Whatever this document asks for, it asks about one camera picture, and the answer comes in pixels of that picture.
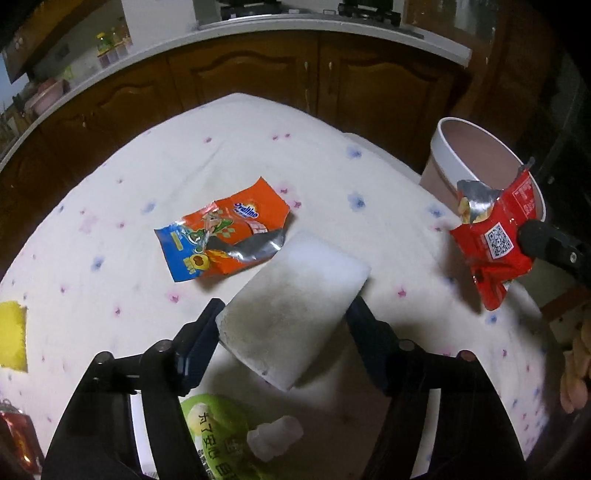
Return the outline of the person's right hand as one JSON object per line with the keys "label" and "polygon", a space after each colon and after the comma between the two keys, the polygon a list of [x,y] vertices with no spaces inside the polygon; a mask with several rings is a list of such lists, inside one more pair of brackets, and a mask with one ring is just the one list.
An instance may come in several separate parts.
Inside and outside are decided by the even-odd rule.
{"label": "person's right hand", "polygon": [[565,353],[565,370],[560,381],[562,409],[571,414],[590,401],[590,316],[575,334],[572,349]]}

